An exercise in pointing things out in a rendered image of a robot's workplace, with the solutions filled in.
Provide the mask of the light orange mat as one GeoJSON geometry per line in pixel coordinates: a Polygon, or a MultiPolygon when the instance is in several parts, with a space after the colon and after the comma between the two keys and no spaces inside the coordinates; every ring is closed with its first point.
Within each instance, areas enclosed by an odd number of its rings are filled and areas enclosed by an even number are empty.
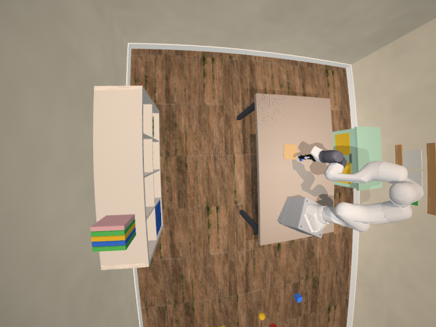
{"type": "Polygon", "coordinates": [[[297,159],[297,145],[284,144],[283,158],[284,159],[297,159]]]}

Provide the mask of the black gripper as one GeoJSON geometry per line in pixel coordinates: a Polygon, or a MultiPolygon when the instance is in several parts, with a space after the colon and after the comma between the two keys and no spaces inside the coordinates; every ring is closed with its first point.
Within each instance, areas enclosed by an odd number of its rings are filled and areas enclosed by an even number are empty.
{"type": "Polygon", "coordinates": [[[299,156],[296,156],[296,158],[297,159],[311,159],[313,161],[316,161],[312,155],[299,155],[299,156]]]}

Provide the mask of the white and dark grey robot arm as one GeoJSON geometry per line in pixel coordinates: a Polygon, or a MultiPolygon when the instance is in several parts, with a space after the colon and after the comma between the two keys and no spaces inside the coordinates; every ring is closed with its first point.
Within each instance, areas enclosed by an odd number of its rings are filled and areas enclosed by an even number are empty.
{"type": "Polygon", "coordinates": [[[342,174],[347,162],[342,152],[325,151],[314,146],[310,154],[318,163],[329,163],[324,172],[328,180],[356,183],[378,180],[392,184],[389,189],[390,201],[387,202],[370,205],[341,202],[336,207],[308,205],[304,218],[311,232],[320,231],[329,223],[366,232],[370,223],[404,221],[412,217],[411,204],[424,195],[423,188],[408,178],[408,171],[404,166],[384,161],[371,161],[355,174],[342,174]]]}

